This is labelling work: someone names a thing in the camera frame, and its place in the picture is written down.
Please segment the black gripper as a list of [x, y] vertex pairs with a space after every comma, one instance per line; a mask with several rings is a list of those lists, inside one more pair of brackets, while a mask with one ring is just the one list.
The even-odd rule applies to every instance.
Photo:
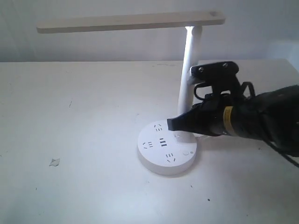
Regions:
[[175, 118], [167, 119], [169, 131], [184, 131], [207, 136], [243, 136], [243, 127], [237, 124], [236, 106], [243, 102], [243, 95], [233, 97], [223, 93], [219, 98], [207, 95], [192, 109]]

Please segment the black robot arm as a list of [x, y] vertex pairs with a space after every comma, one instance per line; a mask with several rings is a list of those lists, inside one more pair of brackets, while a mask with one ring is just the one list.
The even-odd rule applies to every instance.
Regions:
[[170, 131], [262, 140], [282, 155], [299, 155], [299, 87], [288, 86], [257, 96], [229, 93], [206, 97], [176, 118]]

